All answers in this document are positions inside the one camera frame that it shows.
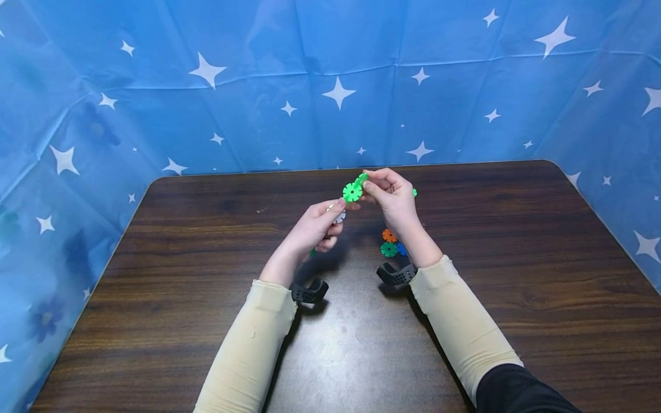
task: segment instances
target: wrist strap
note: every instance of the wrist strap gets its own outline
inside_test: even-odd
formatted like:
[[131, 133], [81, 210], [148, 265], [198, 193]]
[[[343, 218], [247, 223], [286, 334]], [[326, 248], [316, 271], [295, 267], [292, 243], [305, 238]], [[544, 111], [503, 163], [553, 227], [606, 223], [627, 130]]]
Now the wrist strap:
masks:
[[329, 285], [319, 278], [315, 278], [310, 284], [310, 288], [305, 288], [300, 284], [292, 285], [292, 299], [298, 303], [317, 304], [324, 299]]
[[408, 284], [410, 280], [413, 280], [417, 271], [413, 264], [409, 264], [397, 271], [392, 265], [386, 262], [376, 270], [376, 275], [381, 278], [383, 283], [396, 286]]

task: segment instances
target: black sleeve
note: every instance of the black sleeve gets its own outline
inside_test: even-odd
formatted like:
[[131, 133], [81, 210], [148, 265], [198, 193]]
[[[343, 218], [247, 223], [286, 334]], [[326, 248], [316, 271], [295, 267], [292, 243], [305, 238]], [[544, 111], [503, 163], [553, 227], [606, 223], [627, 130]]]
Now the black sleeve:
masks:
[[516, 364], [494, 367], [477, 386], [477, 413], [542, 412], [580, 413], [580, 410]]

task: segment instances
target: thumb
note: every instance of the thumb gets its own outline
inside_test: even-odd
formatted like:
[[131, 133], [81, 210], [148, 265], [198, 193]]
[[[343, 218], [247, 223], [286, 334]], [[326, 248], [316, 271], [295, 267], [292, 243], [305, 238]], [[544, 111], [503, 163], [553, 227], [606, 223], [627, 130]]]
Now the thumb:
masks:
[[376, 200], [376, 202], [379, 203], [379, 205], [382, 205], [386, 197], [389, 195], [386, 191], [379, 188], [377, 184], [375, 184], [374, 182], [370, 182], [368, 180], [363, 183], [363, 189], [369, 195], [372, 195]]
[[326, 211], [322, 216], [319, 218], [323, 220], [324, 224], [326, 224], [326, 227], [330, 227], [332, 223], [335, 222], [337, 217], [340, 216], [340, 214], [344, 211], [344, 208], [346, 207], [346, 201], [344, 198], [340, 198], [335, 202], [332, 207]]

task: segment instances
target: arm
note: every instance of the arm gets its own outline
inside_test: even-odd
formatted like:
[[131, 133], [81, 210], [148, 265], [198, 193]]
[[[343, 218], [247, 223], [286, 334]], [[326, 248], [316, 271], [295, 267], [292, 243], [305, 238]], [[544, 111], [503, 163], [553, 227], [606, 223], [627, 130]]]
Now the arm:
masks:
[[342, 224], [333, 221], [343, 210], [342, 198], [311, 206], [273, 253], [216, 354], [195, 412], [262, 410], [297, 309], [288, 288], [296, 267], [311, 248], [326, 252], [335, 245]]
[[410, 182], [390, 169], [367, 173], [363, 200], [381, 206], [388, 228], [418, 268], [411, 290], [477, 411], [577, 412], [524, 368], [452, 261], [422, 227]]

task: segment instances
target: fabric backdrop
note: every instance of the fabric backdrop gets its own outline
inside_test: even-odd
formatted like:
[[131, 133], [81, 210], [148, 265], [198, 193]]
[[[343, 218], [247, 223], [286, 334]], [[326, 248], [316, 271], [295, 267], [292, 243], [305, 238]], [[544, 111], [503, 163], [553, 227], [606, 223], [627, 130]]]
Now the fabric backdrop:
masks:
[[34, 400], [160, 176], [547, 159], [660, 290], [660, 15], [0, 0], [0, 412]]

